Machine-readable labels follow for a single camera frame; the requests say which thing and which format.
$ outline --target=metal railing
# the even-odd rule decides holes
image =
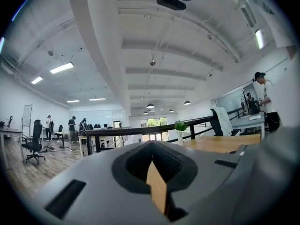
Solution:
[[[237,113],[237,115],[235,117],[231,118],[230,120],[232,120],[236,117],[240,117],[240,114],[239,114],[240,110],[241,110],[241,108],[228,112],[228,115]],[[209,117],[185,121],[185,124],[190,128],[191,135],[185,136],[185,137],[183,137],[183,139],[186,139],[186,138],[195,139],[195,136],[212,130],[213,128],[211,127],[209,129],[206,129],[199,133],[195,133],[195,129],[194,129],[195,125],[199,125],[199,124],[203,124],[203,123],[205,124],[206,122],[209,122],[212,117],[213,116],[209,116]],[[110,145],[107,148],[102,148],[100,145],[103,143],[103,141],[100,141],[101,137],[121,136],[123,145],[124,145],[124,136],[126,136],[126,139],[125,139],[125,141],[126,141],[128,139],[128,136],[130,136],[130,135],[148,135],[148,134],[153,134],[153,133],[167,132],[167,131],[174,130],[174,129],[175,129],[175,124],[169,124],[169,125],[157,126],[157,127],[139,127],[139,128],[131,128],[131,127],[127,128],[126,127],[126,128],[121,128],[121,129],[113,128],[113,129],[101,129],[101,130],[87,130],[86,135],[87,135],[88,154],[89,155],[92,154],[92,145],[91,145],[92,144],[91,143],[92,136],[95,137],[96,152],[101,152],[101,151],[113,149],[116,147],[116,146],[112,147]],[[175,141],[178,141],[178,139],[172,139],[172,140],[169,140],[168,142],[172,143]]]

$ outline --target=chair base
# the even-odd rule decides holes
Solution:
[[[27,163],[27,161],[32,159],[32,158],[36,159],[37,165],[39,165],[38,158],[44,158],[44,160],[46,160],[46,158],[44,156],[41,156],[41,155],[38,155],[38,154],[30,154],[30,155],[27,155],[25,163]]]

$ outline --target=security camera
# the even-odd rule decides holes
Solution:
[[[150,62],[150,65],[151,66],[154,66],[156,64],[156,61],[155,60],[152,60],[151,62]]]

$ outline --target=table leg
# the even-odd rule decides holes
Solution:
[[[8,158],[7,158],[6,151],[5,151],[5,146],[4,146],[4,134],[3,133],[0,134],[0,143],[1,143],[1,148],[2,148],[2,153],[3,153],[3,157],[4,157],[5,166],[6,166],[7,169],[9,169]]]
[[[60,146],[59,148],[62,148],[62,149],[68,148],[68,147],[65,147],[64,135],[63,134],[61,135],[61,140],[62,140],[62,146]]]
[[[262,140],[263,140],[265,136],[264,123],[262,124],[261,128],[262,128]]]
[[[19,139],[20,139],[20,149],[21,149],[21,158],[22,161],[24,162],[24,154],[23,154],[23,147],[22,147],[22,134],[19,135]]]
[[[79,138],[79,148],[80,148],[81,157],[83,158],[83,148],[82,148],[82,144],[81,144],[81,138]]]

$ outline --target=office chair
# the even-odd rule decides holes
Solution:
[[[35,120],[34,127],[33,127],[32,142],[30,141],[31,139],[29,139],[29,142],[27,142],[28,138],[23,138],[26,143],[22,144],[22,147],[24,147],[24,148],[30,150],[30,152],[32,152],[32,154],[27,155],[25,163],[27,163],[27,161],[32,158],[36,159],[37,164],[39,164],[38,158],[44,158],[44,160],[46,160],[46,158],[44,156],[35,154],[36,152],[39,152],[42,149],[42,144],[40,141],[42,129],[43,129],[43,126],[41,124],[41,120]]]
[[[62,127],[62,125],[60,124],[60,127],[58,128],[58,131],[59,131],[59,132],[62,132],[62,129],[63,129],[63,127]],[[62,136],[61,134],[58,134],[58,133],[55,133],[54,135],[56,135],[57,141],[58,141],[58,139],[60,138],[60,136]]]
[[[210,118],[210,124],[212,126],[212,129],[215,131],[215,136],[223,136],[223,132],[221,129],[221,125],[219,122],[219,118],[218,115],[216,113],[215,110],[212,110],[212,118]],[[239,129],[234,129],[233,131],[231,131],[231,136],[235,136],[240,130]]]

